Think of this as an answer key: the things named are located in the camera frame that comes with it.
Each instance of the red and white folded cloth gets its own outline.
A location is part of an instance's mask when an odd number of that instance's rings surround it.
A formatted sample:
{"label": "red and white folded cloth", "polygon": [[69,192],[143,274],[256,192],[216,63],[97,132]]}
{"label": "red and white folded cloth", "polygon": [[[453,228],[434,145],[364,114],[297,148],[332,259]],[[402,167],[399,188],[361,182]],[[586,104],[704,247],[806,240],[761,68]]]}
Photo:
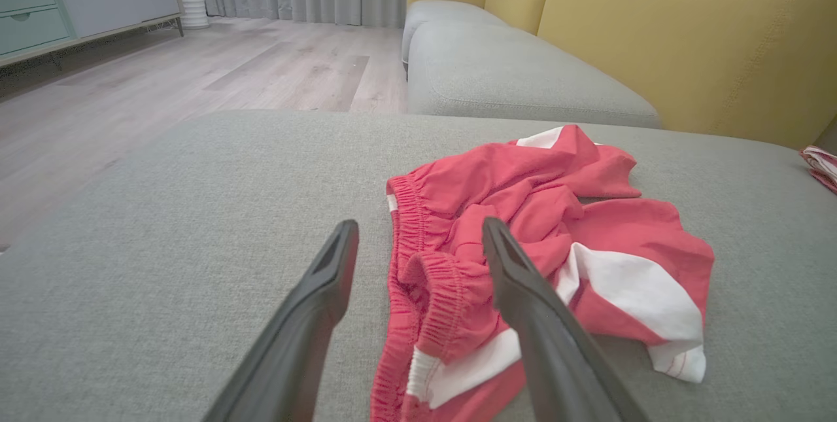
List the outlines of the red and white folded cloth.
{"label": "red and white folded cloth", "polygon": [[837,193],[837,156],[815,145],[808,145],[799,151],[799,154],[811,166],[808,171],[813,178],[819,180],[827,189]]}
{"label": "red and white folded cloth", "polygon": [[489,216],[589,332],[639,340],[655,370],[699,383],[714,255],[674,205],[638,198],[634,165],[568,125],[391,178],[390,318],[371,419],[490,420],[526,383],[517,333],[491,305]]}

